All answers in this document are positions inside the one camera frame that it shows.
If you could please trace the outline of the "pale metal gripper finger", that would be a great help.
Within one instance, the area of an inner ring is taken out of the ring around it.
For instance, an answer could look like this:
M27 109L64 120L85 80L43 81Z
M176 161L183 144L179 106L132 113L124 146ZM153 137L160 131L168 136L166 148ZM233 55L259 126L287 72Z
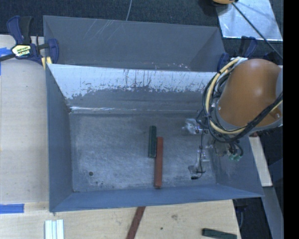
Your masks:
M202 134L202 128L195 119L186 119L182 127L182 132L190 135L198 135Z
M207 164L210 162L208 151L203 147L199 146L197 149L196 162L194 165L188 167L191 174L203 174L207 170Z

